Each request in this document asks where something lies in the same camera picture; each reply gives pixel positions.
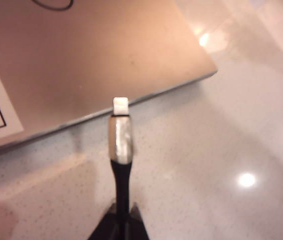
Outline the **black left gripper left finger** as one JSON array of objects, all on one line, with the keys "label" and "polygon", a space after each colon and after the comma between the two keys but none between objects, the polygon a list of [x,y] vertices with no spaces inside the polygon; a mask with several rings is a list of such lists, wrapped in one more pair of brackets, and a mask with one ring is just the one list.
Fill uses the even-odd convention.
[{"label": "black left gripper left finger", "polygon": [[112,203],[88,240],[116,240],[118,238],[116,210],[116,203]]}]

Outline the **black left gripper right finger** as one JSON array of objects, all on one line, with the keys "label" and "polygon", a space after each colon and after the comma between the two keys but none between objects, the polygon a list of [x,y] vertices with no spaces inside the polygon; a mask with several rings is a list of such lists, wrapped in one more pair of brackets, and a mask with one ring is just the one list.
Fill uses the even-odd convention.
[{"label": "black left gripper right finger", "polygon": [[125,227],[125,239],[150,240],[139,206],[136,202],[133,203],[128,215]]}]

